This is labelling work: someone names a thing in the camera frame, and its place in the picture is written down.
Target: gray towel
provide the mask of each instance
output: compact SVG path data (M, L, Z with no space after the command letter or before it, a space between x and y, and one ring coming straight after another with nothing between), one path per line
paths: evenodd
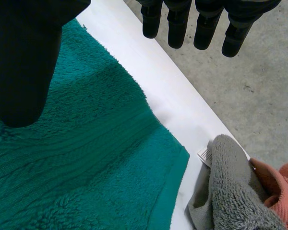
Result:
M211 152L209 183L196 191L188 204L196 229L285 230L280 218L263 205L267 194L242 148L232 138L220 135Z

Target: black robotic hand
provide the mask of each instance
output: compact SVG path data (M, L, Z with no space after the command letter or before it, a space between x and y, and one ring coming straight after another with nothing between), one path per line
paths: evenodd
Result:
M0 119L28 126L41 116L62 26L90 0L0 0Z
M137 0L143 15L143 34L155 38L160 23L163 0ZM209 47L223 9L230 21L222 53L234 57L239 52L252 24L265 12L275 8L281 0L195 0L197 19L194 46L205 50ZM182 46L187 30L192 0L164 0L168 12L168 44L178 49Z

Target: terry cloth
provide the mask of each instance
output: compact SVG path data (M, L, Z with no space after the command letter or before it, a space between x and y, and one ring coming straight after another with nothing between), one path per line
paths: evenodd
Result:
M267 198L243 149L220 135L211 146L207 201L196 196L188 204L197 230L284 230L280 218L263 205Z
M0 229L168 230L188 158L139 85L72 21L41 118L0 121Z
M279 171L256 159L250 160L256 168L255 173L270 197L264 204L274 210L288 229L288 163Z

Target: black finger tip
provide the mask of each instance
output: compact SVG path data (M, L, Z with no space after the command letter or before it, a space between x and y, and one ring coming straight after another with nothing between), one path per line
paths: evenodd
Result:
M225 39L222 47L222 54L228 58L232 58L239 53L241 46L242 42L233 43Z
M207 37L195 36L194 47L199 50L206 50L210 45L211 40Z

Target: pink towel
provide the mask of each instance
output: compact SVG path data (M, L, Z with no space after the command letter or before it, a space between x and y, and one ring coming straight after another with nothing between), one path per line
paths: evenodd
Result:
M270 195L264 204L280 216L288 229L288 163L277 171L254 158L250 162L262 186Z

